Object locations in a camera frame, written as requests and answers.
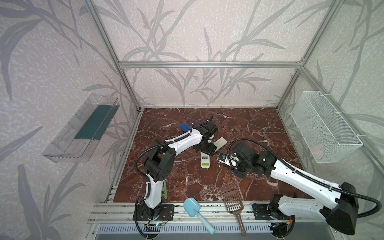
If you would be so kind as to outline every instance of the litter scoop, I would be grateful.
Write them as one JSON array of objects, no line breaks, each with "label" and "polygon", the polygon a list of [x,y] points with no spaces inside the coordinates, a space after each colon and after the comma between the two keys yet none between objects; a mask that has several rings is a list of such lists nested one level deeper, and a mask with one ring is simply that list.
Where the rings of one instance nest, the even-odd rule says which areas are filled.
[{"label": "litter scoop", "polygon": [[236,216],[240,224],[241,234],[243,235],[243,237],[245,237],[247,235],[247,232],[245,231],[244,224],[240,216],[241,211],[244,210],[244,205],[241,201],[239,191],[234,190],[224,193],[223,199],[228,212]]},{"label": "litter scoop", "polygon": [[213,235],[216,232],[216,230],[199,213],[200,209],[201,209],[200,204],[193,197],[187,198],[187,200],[184,201],[184,210],[189,214],[189,216],[194,217],[197,215],[197,217],[204,224],[207,230],[211,233],[211,235]]}]

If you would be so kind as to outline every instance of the mesh basket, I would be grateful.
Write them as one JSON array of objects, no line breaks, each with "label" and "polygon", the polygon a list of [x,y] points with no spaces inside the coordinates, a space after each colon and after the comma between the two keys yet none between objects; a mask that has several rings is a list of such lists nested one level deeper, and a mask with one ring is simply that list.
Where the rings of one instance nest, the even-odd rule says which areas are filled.
[{"label": "mesh basket", "polygon": [[291,112],[317,163],[338,162],[362,146],[343,117],[319,91],[305,91]]}]

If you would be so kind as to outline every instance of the brown spatula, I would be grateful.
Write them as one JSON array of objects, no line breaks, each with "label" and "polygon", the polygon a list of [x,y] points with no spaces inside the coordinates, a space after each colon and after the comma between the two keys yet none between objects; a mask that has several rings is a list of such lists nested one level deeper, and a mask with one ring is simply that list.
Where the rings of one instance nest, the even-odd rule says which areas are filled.
[{"label": "brown spatula", "polygon": [[241,234],[243,237],[247,235],[243,221],[241,220],[240,213],[244,210],[243,202],[241,201],[240,193],[238,190],[230,191],[223,194],[223,199],[228,212],[236,216],[240,224]]}]

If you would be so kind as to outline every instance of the red marble tabletop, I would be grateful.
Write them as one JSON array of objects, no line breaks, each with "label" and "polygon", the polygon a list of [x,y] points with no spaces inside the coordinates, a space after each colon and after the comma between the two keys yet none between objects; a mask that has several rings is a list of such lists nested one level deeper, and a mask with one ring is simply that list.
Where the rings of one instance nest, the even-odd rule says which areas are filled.
[{"label": "red marble tabletop", "polygon": [[[199,123],[214,114],[213,122],[218,131],[215,139],[224,137],[228,144],[240,137],[261,141],[292,165],[302,169],[293,145],[283,127],[275,108],[171,108],[145,109],[139,123],[132,149],[124,167],[117,189],[115,202],[134,202],[137,195],[145,194],[145,179],[133,169],[135,158],[155,139],[170,139],[183,133],[180,123],[188,125]],[[210,158],[211,167],[200,166],[200,153],[191,147],[175,159],[171,174],[166,179],[168,198],[164,202],[183,202],[188,197],[197,201],[220,201],[225,192],[239,189],[243,200],[270,200],[274,194],[281,193],[298,197],[310,197],[300,190],[271,177],[247,174],[246,179],[234,176],[231,171],[218,162],[218,153],[226,152],[226,144]],[[262,148],[247,142],[254,150]],[[144,171],[139,161],[139,169]]]}]

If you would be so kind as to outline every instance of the toy shovel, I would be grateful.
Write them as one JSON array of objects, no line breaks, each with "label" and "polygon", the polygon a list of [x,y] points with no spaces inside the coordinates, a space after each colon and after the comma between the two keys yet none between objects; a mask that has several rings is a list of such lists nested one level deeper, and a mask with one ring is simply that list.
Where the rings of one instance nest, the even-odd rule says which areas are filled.
[{"label": "toy shovel", "polygon": [[185,202],[184,202],[184,209],[189,214],[189,216],[194,217],[197,215],[197,217],[204,224],[204,226],[207,228],[207,230],[213,235],[216,232],[216,230],[199,213],[200,208],[201,208],[200,204],[193,197],[187,198],[187,200],[185,200]]}]

